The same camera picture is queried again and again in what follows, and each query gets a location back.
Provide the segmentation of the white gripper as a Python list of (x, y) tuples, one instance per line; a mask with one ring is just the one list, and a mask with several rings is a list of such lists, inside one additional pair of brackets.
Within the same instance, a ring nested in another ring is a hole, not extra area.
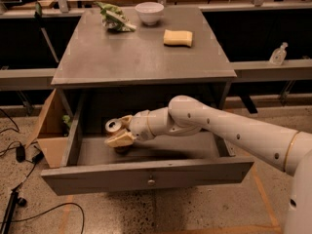
[(109, 137), (105, 143), (112, 148), (130, 146), (134, 141), (147, 141), (154, 138), (148, 126), (149, 111), (144, 110), (136, 115), (126, 115), (120, 118), (122, 126), (130, 131), (124, 129), (117, 134)]

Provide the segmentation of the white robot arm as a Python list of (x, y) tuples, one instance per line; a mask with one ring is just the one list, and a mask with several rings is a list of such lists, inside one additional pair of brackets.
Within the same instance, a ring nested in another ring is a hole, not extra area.
[(176, 96), (169, 105), (109, 120), (112, 147), (157, 136), (191, 136), (207, 130), (293, 177), (284, 234), (312, 234), (312, 135), (272, 125)]

